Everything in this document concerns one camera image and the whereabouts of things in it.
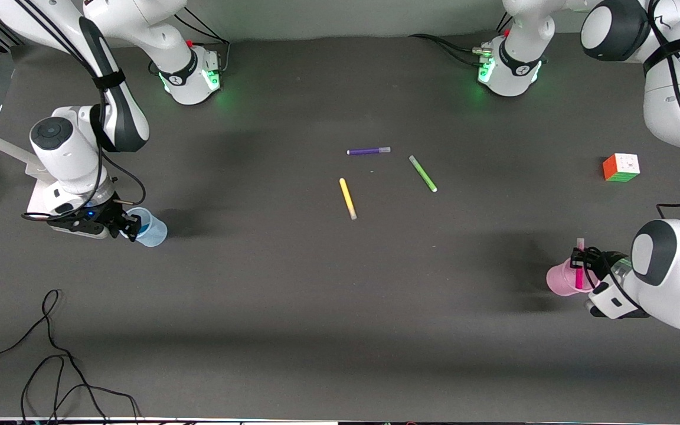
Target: pink marker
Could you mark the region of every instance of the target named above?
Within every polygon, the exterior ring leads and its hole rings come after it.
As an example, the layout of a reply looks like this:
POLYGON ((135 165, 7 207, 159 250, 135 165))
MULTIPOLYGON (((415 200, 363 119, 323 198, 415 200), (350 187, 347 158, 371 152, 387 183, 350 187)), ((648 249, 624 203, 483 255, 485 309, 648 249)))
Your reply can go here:
MULTIPOLYGON (((577 248, 580 250, 584 250, 584 238, 583 237, 577 237, 577 248)), ((577 272, 577 281, 576 281, 576 287, 577 289, 584 289, 584 269, 576 269, 577 272)))

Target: gray wall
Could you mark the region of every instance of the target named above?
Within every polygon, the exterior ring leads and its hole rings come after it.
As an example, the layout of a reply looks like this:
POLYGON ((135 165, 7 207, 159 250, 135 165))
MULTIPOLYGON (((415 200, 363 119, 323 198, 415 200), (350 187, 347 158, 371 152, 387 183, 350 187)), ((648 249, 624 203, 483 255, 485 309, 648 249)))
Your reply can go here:
MULTIPOLYGON (((494 28, 504 11, 500 0, 189 0, 188 7, 219 35, 236 41, 465 34, 494 28)), ((194 22, 184 11, 180 16, 194 22)), ((578 31, 583 19, 584 14, 560 13, 558 31, 578 31)), ((174 20, 170 24, 181 27, 174 20)), ((201 39, 187 28, 181 32, 201 39)))

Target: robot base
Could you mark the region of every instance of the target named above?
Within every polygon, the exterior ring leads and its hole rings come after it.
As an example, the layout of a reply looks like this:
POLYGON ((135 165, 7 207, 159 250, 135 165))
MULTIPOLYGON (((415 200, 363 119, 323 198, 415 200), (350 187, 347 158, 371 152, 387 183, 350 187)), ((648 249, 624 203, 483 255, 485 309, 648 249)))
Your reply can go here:
MULTIPOLYGON (((490 41, 482 43, 481 47, 491 48, 494 52, 499 51, 500 44, 505 37, 499 35, 490 41)), ((508 65, 503 63, 499 54, 494 54, 489 61, 479 70, 477 81, 488 86, 490 90, 505 97, 514 97, 523 94, 531 83, 537 80, 542 61, 537 64, 534 70, 527 69, 523 76, 513 75, 513 71, 508 65)))
POLYGON ((183 105, 200 104, 220 88, 218 53, 200 46, 193 46, 191 50, 196 54, 196 69, 186 81, 176 84, 178 81, 175 80, 175 76, 167 80, 159 73, 165 91, 171 94, 178 104, 183 105))

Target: rubik's cube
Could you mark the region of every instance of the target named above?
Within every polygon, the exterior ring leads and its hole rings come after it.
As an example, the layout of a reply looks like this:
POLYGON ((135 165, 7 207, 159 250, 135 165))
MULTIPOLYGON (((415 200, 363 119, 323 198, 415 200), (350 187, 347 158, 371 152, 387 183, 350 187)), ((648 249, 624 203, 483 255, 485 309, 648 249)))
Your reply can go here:
POLYGON ((602 162, 607 181, 629 181, 639 175, 639 158, 631 153, 615 153, 602 162))

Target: green marker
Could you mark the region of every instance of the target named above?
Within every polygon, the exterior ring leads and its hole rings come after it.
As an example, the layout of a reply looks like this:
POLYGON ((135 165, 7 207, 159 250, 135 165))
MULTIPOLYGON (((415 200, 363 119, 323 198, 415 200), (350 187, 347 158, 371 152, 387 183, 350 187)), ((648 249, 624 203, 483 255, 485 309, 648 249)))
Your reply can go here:
POLYGON ((427 175, 427 172, 424 171, 424 169, 421 167, 421 164, 416 160, 416 158, 413 157, 413 155, 408 157, 408 161, 411 161, 411 164, 413 164, 414 168, 416 168, 416 171, 419 172, 419 175, 421 175, 421 178, 424 179, 424 183, 429 186, 429 189, 433 192, 437 191, 437 186, 434 185, 434 181, 432 181, 431 178, 427 175))

